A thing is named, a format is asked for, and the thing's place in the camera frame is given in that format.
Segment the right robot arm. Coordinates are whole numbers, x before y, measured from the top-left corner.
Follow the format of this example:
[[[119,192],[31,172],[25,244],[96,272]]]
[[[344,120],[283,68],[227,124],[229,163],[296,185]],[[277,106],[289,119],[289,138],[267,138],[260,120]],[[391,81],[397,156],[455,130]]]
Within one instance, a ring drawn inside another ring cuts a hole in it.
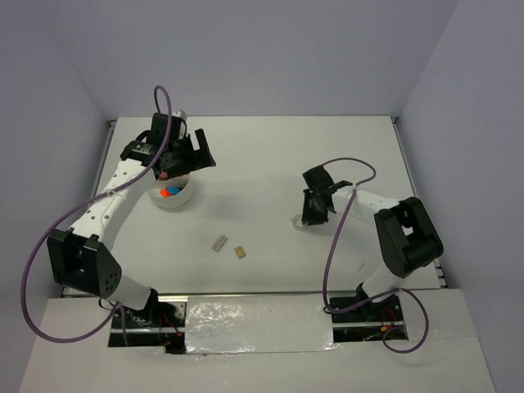
[[[365,320],[374,320],[385,309],[385,302],[398,292],[406,278],[441,257],[443,243],[420,199],[415,196],[403,200],[386,198],[361,190],[359,187],[377,176],[372,175],[357,183],[346,180],[336,182],[325,169],[317,165],[302,174],[306,189],[300,216],[300,226],[307,228],[328,222],[336,213],[333,196],[347,188],[346,207],[333,236],[323,272],[323,310],[331,315],[357,311]],[[382,261],[372,275],[357,286],[356,302],[345,308],[331,305],[328,296],[328,279],[337,243],[346,219],[356,219],[376,229]]]

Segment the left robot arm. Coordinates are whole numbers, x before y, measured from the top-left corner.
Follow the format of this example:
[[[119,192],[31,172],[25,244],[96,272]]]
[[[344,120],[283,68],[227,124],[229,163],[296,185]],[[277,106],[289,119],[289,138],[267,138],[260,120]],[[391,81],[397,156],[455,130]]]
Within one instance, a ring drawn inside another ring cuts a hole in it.
[[[89,204],[68,229],[54,229],[47,238],[55,282],[122,304],[125,313],[144,327],[162,320],[172,323],[183,312],[161,302],[155,289],[124,275],[111,250],[144,194],[159,207],[179,207],[192,195],[190,173],[215,166],[203,129],[195,131],[199,146],[194,147],[186,119],[183,111],[154,114],[150,129],[120,154],[102,199]]]

